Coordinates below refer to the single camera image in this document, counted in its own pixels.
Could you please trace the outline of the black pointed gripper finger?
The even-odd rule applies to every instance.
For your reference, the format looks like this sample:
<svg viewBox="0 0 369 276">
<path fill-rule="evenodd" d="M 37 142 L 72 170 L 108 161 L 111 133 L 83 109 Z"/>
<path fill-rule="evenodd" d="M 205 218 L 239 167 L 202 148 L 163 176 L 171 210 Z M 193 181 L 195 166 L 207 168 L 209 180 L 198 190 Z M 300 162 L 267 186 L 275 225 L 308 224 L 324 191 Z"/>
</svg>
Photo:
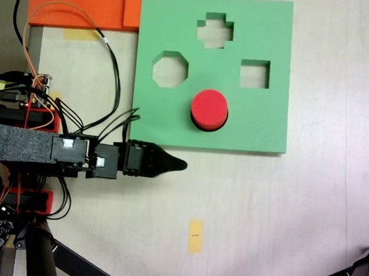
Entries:
<svg viewBox="0 0 369 276">
<path fill-rule="evenodd" d="M 187 162 L 170 155 L 160 146 L 147 143 L 144 152 L 143 177 L 154 178 L 171 171 L 184 171 Z"/>
</svg>

